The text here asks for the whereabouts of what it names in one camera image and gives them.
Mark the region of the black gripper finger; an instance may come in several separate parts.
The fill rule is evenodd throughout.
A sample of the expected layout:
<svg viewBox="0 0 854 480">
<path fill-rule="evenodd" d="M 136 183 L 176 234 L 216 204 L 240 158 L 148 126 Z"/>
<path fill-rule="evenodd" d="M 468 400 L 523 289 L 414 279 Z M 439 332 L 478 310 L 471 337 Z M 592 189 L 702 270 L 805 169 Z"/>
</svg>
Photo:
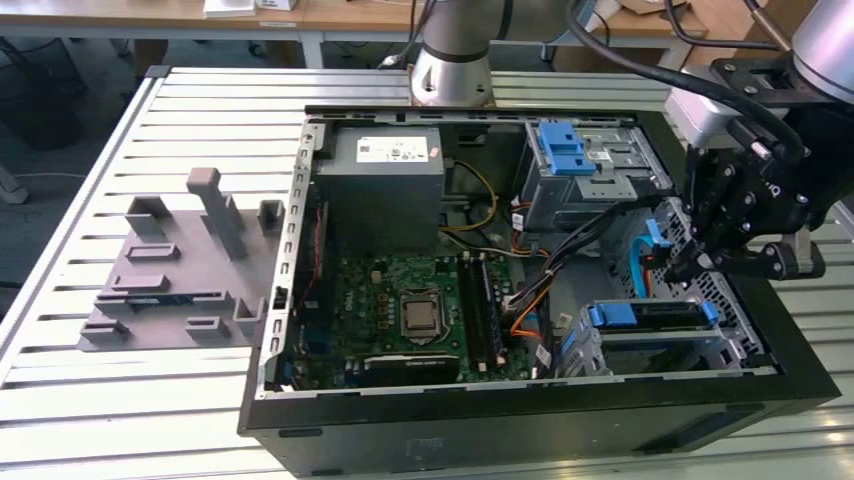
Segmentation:
<svg viewBox="0 0 854 480">
<path fill-rule="evenodd" d="M 742 227 L 757 196 L 742 189 L 742 180 L 743 168 L 734 160 L 688 148 L 682 191 L 688 240 L 670 262 L 671 273 L 739 272 L 755 257 L 745 247 Z"/>
<path fill-rule="evenodd" d="M 759 251 L 722 249 L 710 254 L 711 269 L 726 274 L 765 279 L 814 279 L 826 273 L 826 262 L 818 245 L 809 242 L 809 250 L 778 241 Z"/>
</svg>

